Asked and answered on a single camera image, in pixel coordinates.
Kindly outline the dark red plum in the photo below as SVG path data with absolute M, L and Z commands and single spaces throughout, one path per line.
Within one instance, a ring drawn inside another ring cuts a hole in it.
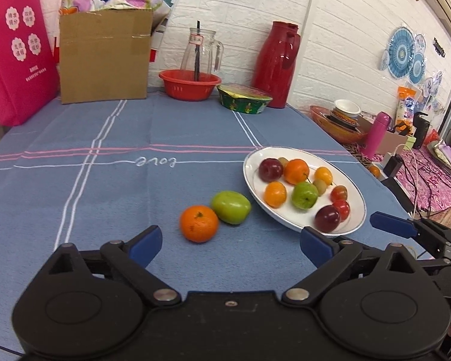
M 261 161 L 258 168 L 258 175 L 263 182 L 271 183 L 279 180 L 284 172 L 284 166 L 275 158 L 266 158 Z
M 314 217 L 314 227 L 323 233 L 337 229 L 341 222 L 340 212 L 334 205 L 323 206 Z

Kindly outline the red apple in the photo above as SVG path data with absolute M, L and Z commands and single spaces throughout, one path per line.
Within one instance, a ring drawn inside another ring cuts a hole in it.
M 340 221 L 343 223 L 350 214 L 350 206 L 347 200 L 336 200 L 332 203 L 340 214 Z

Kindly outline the red-yellow small apple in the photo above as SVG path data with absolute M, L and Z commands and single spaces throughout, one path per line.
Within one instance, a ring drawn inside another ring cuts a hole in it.
M 332 202 L 336 202 L 338 200 L 348 200 L 348 190 L 346 186 L 335 186 L 330 193 L 330 199 Z

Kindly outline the green apple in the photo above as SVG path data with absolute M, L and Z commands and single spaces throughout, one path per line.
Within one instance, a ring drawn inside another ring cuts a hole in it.
M 317 202 L 318 190 L 309 182 L 298 183 L 292 191 L 292 204 L 301 210 L 311 209 Z
M 212 198 L 211 208 L 222 222 L 236 226 L 245 221 L 251 212 L 252 205 L 239 192 L 222 191 Z

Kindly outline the orange tangerine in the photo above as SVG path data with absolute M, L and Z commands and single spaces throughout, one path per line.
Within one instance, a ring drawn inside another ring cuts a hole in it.
M 284 180 L 296 186 L 309 178 L 309 166 L 302 159 L 290 160 L 284 168 Z
M 204 205 L 194 205 L 182 212 L 179 221 L 182 235 L 194 243 L 205 243 L 212 239 L 219 228 L 216 213 Z

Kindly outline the yellow-orange orange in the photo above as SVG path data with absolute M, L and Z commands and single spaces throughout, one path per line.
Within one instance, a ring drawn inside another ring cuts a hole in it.
M 314 179 L 322 180 L 327 186 L 330 186 L 333 182 L 333 175 L 331 170 L 329 170 L 327 167 L 320 166 L 314 172 Z

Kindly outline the small orange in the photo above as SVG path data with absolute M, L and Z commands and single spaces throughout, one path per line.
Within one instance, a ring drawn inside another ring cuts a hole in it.
M 280 181 L 273 181 L 266 186 L 263 198 L 269 207 L 278 209 L 287 200 L 286 187 Z

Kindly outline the small brown kiwi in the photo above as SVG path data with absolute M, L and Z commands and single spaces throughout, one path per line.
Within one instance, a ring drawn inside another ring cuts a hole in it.
M 288 164 L 288 159 L 286 159 L 285 157 L 280 157 L 278 161 L 282 164 L 283 167 L 286 167 Z

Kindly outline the white round plate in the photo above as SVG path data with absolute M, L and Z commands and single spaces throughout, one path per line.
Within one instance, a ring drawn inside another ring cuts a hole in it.
M 312 153 L 263 147 L 247 155 L 243 174 L 258 205 L 294 231 L 311 226 L 326 236 L 344 236 L 366 220 L 366 202 L 354 182 Z

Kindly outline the black bottle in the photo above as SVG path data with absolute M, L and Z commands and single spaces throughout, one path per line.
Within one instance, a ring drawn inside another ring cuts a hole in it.
M 416 128 L 414 137 L 416 141 L 413 144 L 414 149 L 420 149 L 425 141 L 428 129 L 430 127 L 430 121 L 427 119 L 428 114 L 423 112 L 417 112 L 413 116 L 413 126 Z

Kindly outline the red plastic basket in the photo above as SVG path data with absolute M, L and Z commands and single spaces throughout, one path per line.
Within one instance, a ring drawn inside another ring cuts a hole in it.
M 195 80 L 195 73 L 190 70 L 168 69 L 159 73 L 164 81 L 165 93 L 175 99 L 183 101 L 203 101 L 221 83 L 221 78 L 208 73 L 200 73 L 199 80 Z

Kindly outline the green instant noodle bowl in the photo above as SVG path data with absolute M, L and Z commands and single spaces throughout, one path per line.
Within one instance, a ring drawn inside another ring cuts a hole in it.
M 266 92 L 240 84 L 220 84 L 217 90 L 220 104 L 238 113 L 260 114 L 273 99 Z

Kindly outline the red thermos jug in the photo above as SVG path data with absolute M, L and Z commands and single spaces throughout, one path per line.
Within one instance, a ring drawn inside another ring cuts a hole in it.
M 251 86 L 272 97 L 270 108 L 285 108 L 301 45 L 298 25 L 274 21 L 256 60 Z

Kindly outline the glass pitcher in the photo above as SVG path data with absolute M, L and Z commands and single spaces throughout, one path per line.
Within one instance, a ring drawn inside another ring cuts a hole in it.
M 216 39 L 216 32 L 204 29 L 198 20 L 195 27 L 190 28 L 181 70 L 196 82 L 202 74 L 219 73 L 223 52 L 224 46 Z

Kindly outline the pink tote bag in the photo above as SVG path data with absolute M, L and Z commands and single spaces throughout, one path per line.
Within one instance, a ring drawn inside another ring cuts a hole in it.
M 40 0 L 0 0 L 0 125 L 21 125 L 57 96 Z

